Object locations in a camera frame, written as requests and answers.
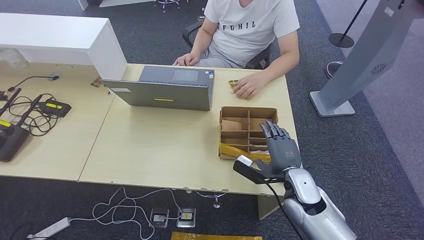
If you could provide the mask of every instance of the table leg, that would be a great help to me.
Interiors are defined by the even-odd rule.
[[[284,201],[284,197],[279,197],[280,201]],[[274,196],[257,196],[257,211],[259,220],[264,220],[270,214],[279,209],[278,202]]]

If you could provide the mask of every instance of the yellow sticker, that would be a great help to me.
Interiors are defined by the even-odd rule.
[[[162,102],[173,102],[172,99],[166,99],[166,98],[153,98],[155,101],[162,101]]]
[[[3,120],[0,120],[0,125],[6,126],[6,127],[10,127],[11,126],[10,123],[8,123],[7,121],[3,121]]]
[[[51,104],[51,103],[46,103],[45,105],[47,107],[51,107],[51,108],[55,108],[55,109],[61,109],[62,108],[62,106]]]

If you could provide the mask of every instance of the yellow package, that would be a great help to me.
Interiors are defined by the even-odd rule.
[[[219,144],[219,152],[236,158],[238,158],[240,155],[244,155],[252,160],[260,159],[264,163],[271,162],[271,156],[269,154],[247,153],[241,149],[222,143]]]
[[[171,240],[262,240],[261,236],[218,236],[172,232]]]

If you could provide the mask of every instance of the light wooden desk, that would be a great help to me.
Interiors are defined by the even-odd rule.
[[[93,66],[75,66],[31,63],[23,70],[14,70],[0,61],[0,90],[5,91],[30,76],[46,76],[62,72],[55,81],[32,78],[19,86],[19,96],[32,100],[50,93],[59,102],[70,104],[72,109],[61,118],[47,135],[30,136],[11,162],[0,162],[0,175],[77,181],[84,168],[113,95],[105,87],[95,88],[90,83],[98,76]],[[22,114],[29,104],[13,109]],[[0,119],[14,122],[19,118],[7,111]]]
[[[123,80],[137,81],[141,64],[129,64]],[[80,181],[259,195],[259,218],[276,209],[266,185],[233,171],[218,157],[222,106],[278,109],[278,124],[297,141],[285,77],[274,80],[252,100],[237,99],[228,86],[255,70],[215,69],[209,112],[130,106],[115,97],[82,171]],[[274,184],[279,195],[285,190]]]

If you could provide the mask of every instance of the robotic arm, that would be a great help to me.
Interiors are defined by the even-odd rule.
[[[303,169],[296,142],[285,129],[267,121],[261,124],[267,138],[270,164],[240,156],[233,169],[256,184],[284,183],[283,211],[290,222],[309,240],[355,240],[357,236],[346,224],[345,216],[334,205],[311,174]]]

